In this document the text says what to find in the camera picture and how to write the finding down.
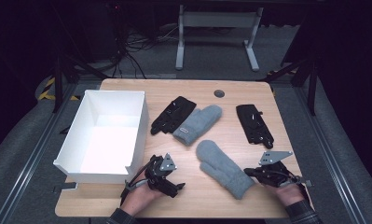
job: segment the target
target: person's left hand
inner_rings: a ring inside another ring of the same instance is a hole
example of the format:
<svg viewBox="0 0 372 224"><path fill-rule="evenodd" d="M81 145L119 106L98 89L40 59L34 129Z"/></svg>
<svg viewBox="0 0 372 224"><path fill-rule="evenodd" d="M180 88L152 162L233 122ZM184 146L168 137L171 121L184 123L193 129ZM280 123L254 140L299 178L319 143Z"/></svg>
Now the person's left hand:
<svg viewBox="0 0 372 224"><path fill-rule="evenodd" d="M142 172L135 180L135 183L144 178L145 172ZM148 184L145 183L128 193L128 196L125 198L124 203L120 206L120 209L134 217L136 214L150 205L151 202L159 197L162 197L163 195L165 194L158 190L150 189Z"/></svg>

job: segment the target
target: gray mitten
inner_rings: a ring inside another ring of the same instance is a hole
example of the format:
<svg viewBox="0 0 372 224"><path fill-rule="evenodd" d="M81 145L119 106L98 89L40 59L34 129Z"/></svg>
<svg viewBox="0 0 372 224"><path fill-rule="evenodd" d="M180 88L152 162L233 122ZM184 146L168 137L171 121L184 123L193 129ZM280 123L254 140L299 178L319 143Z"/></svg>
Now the gray mitten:
<svg viewBox="0 0 372 224"><path fill-rule="evenodd" d="M221 117L221 107L209 105L195 109L189 117L173 132L173 136L184 145L191 145L197 138L209 131Z"/></svg>
<svg viewBox="0 0 372 224"><path fill-rule="evenodd" d="M215 142L203 140L197 146L200 169L229 190L238 200L255 182Z"/></svg>

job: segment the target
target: gray carpet floor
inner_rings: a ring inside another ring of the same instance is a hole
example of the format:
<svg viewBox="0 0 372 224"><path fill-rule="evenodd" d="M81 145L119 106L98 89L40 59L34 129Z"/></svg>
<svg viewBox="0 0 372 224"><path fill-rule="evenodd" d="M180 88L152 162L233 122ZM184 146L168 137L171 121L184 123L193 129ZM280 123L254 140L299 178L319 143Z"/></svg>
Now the gray carpet floor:
<svg viewBox="0 0 372 224"><path fill-rule="evenodd" d="M259 72L253 72L247 60L242 41L248 31L234 29L224 34L210 30L192 30L186 33L184 69L177 71L175 55L176 36L147 50L131 55L141 65L147 78L176 79L222 79L248 80L263 78L270 70L280 69L280 63L291 43L297 27L261 27L254 44ZM124 58L115 73L118 78L141 78L129 59ZM112 75L114 70L106 71ZM304 177L313 182L309 188L314 207L325 223L372 223L372 179L357 156L351 142L343 131L332 106L326 98L324 87L318 82L315 112L312 117L306 109L308 83L303 88L293 88L291 75L271 83L275 100L296 158ZM36 90L40 94L47 83L42 81ZM96 90L100 81L85 75L74 87L73 95L83 95L84 90ZM54 102L40 100L0 146L0 214L8 211L5 223L104 223L103 217L78 218L57 217L55 205L59 193L53 192L66 176L52 165L56 159L65 135L60 131L68 127L76 114L80 101L64 104L47 144L23 190L17 193L17 200L8 205L7 197L14 185L23 177L22 169L41 142L41 135L52 120ZM153 223L152 220L141 220ZM235 220L156 220L160 223L232 223ZM255 223L253 220L236 220L237 223ZM288 219L267 219L266 223L289 223Z"/></svg>

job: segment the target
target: light wood tabletop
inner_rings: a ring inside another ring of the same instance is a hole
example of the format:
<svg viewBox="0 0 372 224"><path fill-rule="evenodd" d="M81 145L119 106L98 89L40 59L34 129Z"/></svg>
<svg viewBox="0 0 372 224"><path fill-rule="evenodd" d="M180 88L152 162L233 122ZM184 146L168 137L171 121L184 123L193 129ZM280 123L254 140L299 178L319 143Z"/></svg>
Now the light wood tabletop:
<svg viewBox="0 0 372 224"><path fill-rule="evenodd" d="M272 151L293 151L282 117L269 84L250 81L211 80L154 80L106 79L105 91L145 91L151 123L176 97L183 96L197 104L197 108L219 105L223 109L220 120L191 146L186 147L170 134L148 135L144 164L153 154L170 153L177 170L167 176L173 184L186 183L175 198L163 197L153 202L137 217L200 217L200 218L266 218L287 217L283 206L256 180L241 200L236 200L218 182L200 169L196 147L202 140L214 141L241 169L258 167L264 151L262 144L249 144L236 113L237 105L255 105L263 112L274 137ZM225 96L216 97L214 92ZM283 164L294 175L301 175L296 156ZM119 207L124 185L78 184L77 189L63 190L56 206L60 217L109 217Z"/></svg>

